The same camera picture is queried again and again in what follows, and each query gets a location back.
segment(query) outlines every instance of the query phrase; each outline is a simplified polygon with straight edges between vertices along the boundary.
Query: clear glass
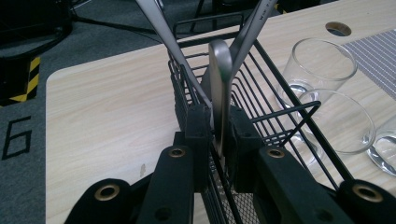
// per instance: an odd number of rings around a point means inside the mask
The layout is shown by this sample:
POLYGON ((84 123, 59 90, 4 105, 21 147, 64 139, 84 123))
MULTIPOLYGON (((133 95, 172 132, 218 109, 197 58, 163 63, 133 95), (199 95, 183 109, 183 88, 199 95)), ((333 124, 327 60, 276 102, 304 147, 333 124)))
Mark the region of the clear glass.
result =
MULTIPOLYGON (((308 38, 294 45, 282 76, 299 97, 313 89, 336 91, 357 69, 356 60, 347 49, 326 40, 308 38)), ((283 89, 277 86, 276 91, 286 107, 290 107, 283 89)))
MULTIPOLYGON (((312 116, 330 145, 337 153, 358 154, 372 146, 375 126, 367 111, 343 93, 331 90, 312 90, 300 96, 302 104, 321 101, 312 116)), ((303 131, 312 134, 307 127, 303 131)))
POLYGON ((367 153, 381 170, 396 175, 396 115, 376 130, 373 146, 367 153))

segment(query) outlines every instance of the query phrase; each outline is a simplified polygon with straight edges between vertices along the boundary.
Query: light wood tabletop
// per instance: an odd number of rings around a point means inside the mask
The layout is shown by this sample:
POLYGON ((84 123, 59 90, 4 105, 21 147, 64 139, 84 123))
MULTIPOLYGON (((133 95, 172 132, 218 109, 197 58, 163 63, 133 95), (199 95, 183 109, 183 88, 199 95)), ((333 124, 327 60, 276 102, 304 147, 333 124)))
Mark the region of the light wood tabletop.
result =
MULTIPOLYGON (((396 29, 394 0, 340 0, 270 18, 259 42, 279 71, 292 46, 308 37, 338 44, 396 29), (326 24, 350 27, 336 36, 326 24)), ((229 28, 219 32, 235 31, 229 28)), ((188 52, 207 51, 207 47, 188 52)), ((161 151, 179 131, 166 47, 159 45, 57 71, 47 82, 46 220, 63 223, 95 182, 118 178, 133 184, 153 172, 161 151)), ((361 71, 340 89, 363 105, 376 126, 392 117, 396 102, 361 71)), ((365 153, 345 158, 356 178, 396 195, 396 178, 381 172, 365 153)), ((207 223, 196 194, 194 221, 207 223)))

